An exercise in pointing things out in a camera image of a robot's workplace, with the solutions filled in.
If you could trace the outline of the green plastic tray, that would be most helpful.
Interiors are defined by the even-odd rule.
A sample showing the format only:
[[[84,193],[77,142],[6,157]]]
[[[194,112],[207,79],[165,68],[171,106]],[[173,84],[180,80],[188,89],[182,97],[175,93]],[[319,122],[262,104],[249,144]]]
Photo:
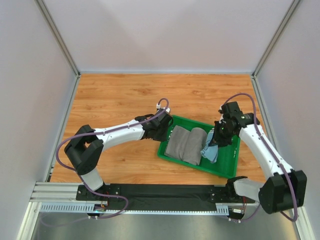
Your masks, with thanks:
[[[203,123],[178,115],[173,115],[172,117],[173,124],[167,130],[166,141],[160,143],[157,151],[157,156],[159,158],[227,179],[234,178],[236,176],[241,142],[240,138],[237,136],[234,136],[232,138],[231,145],[220,147],[218,149],[217,161],[215,163],[212,163],[210,160],[202,157],[199,165],[193,165],[182,160],[166,156],[165,150],[175,126],[180,126],[188,131],[191,131],[193,128],[198,127],[203,129],[207,133],[214,128],[214,126],[211,124]]]

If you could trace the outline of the blue patterned towel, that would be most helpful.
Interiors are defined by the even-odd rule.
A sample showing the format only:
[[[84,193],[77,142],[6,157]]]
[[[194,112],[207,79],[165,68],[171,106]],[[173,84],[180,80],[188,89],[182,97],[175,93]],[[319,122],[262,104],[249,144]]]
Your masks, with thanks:
[[[209,160],[212,164],[216,163],[218,159],[218,145],[213,144],[212,146],[209,146],[213,136],[214,136],[214,129],[211,129],[207,134],[205,145],[203,149],[200,151],[201,156]]]

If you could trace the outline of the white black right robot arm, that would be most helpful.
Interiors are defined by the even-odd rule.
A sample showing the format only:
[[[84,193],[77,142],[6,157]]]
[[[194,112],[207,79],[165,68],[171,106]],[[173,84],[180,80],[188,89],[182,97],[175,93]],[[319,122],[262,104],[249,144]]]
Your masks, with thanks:
[[[236,195],[260,203],[268,213],[292,209],[295,213],[305,200],[307,176],[294,170],[267,138],[256,113],[243,113],[236,101],[220,106],[220,120],[214,123],[211,145],[226,147],[233,137],[243,141],[258,161],[265,183],[247,177],[234,177],[228,181]]]

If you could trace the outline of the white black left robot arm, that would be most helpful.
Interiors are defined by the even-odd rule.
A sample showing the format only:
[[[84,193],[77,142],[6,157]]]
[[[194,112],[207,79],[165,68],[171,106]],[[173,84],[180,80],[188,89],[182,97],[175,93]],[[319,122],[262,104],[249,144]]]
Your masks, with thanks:
[[[82,182],[92,191],[96,191],[104,185],[97,170],[98,161],[104,151],[144,139],[164,142],[172,122],[170,111],[160,108],[156,114],[137,116],[127,123],[113,127],[91,128],[87,124],[68,141],[64,153]]]

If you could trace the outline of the grey terry towel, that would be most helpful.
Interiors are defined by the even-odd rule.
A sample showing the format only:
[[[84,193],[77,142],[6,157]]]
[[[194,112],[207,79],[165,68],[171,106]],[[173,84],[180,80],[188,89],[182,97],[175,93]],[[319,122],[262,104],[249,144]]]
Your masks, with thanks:
[[[198,166],[201,162],[201,150],[205,146],[207,135],[205,130],[199,127],[187,130],[176,125],[172,130],[164,155]]]

